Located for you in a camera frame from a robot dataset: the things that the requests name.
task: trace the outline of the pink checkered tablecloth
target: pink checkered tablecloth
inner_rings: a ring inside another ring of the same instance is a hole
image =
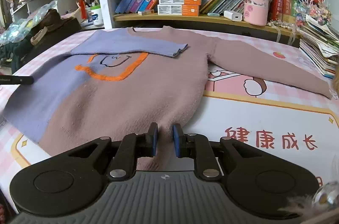
[[[140,31],[158,30],[139,28]],[[33,59],[26,64],[15,75],[31,75],[41,65],[43,65],[50,58],[67,52],[77,45],[81,44],[95,31],[81,32],[68,37],[62,42],[51,47],[41,55]],[[330,82],[331,80],[324,78],[316,69],[316,67],[307,59],[301,50],[291,46],[283,45],[276,42],[270,42],[267,40],[226,34],[216,33],[208,31],[195,31],[197,33],[204,34],[206,36],[220,37],[227,40],[241,40],[246,42],[268,54],[273,54],[278,57],[283,57],[281,60],[287,60],[294,65],[297,65],[308,72],[314,73],[319,77]],[[286,86],[276,82],[265,81],[267,90],[260,96],[264,99],[270,99],[281,102],[290,102],[294,104],[302,104],[313,107],[328,108],[331,109],[336,115],[339,115],[339,100],[337,94],[331,89],[333,99],[329,100],[326,97],[311,92],[307,92],[295,87]],[[14,175],[20,171],[21,166],[15,161],[11,155],[11,145],[14,139],[20,134],[20,132],[14,128],[11,124],[7,123],[1,116],[1,112],[5,107],[9,97],[15,91],[18,85],[0,85],[0,188],[4,192],[5,196],[11,202],[9,195],[9,184]]]

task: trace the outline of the brown sleeve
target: brown sleeve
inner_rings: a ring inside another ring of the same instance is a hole
[[[332,98],[328,83],[306,70],[239,40],[215,38],[214,41],[215,47],[210,61],[226,70],[299,87]]]

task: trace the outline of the white power adapter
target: white power adapter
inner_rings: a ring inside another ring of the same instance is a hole
[[[242,21],[242,14],[235,11],[224,11],[224,17],[233,21]]]

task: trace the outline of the pink cup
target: pink cup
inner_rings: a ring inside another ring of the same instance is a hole
[[[245,0],[244,21],[253,25],[267,24],[268,0]]]

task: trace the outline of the bookshelf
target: bookshelf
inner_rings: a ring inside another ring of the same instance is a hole
[[[133,20],[176,20],[176,21],[196,21],[196,22],[207,22],[207,23],[218,23],[225,25],[233,25],[246,27],[256,30],[263,30],[266,32],[277,33],[277,30],[269,26],[256,26],[249,24],[245,21],[232,21],[227,18],[208,16],[208,15],[199,15],[199,16],[178,16],[178,15],[158,15],[157,13],[150,15],[138,15],[138,14],[117,14],[113,16],[114,21],[133,21]],[[291,31],[279,28],[281,34],[284,36],[290,36]]]

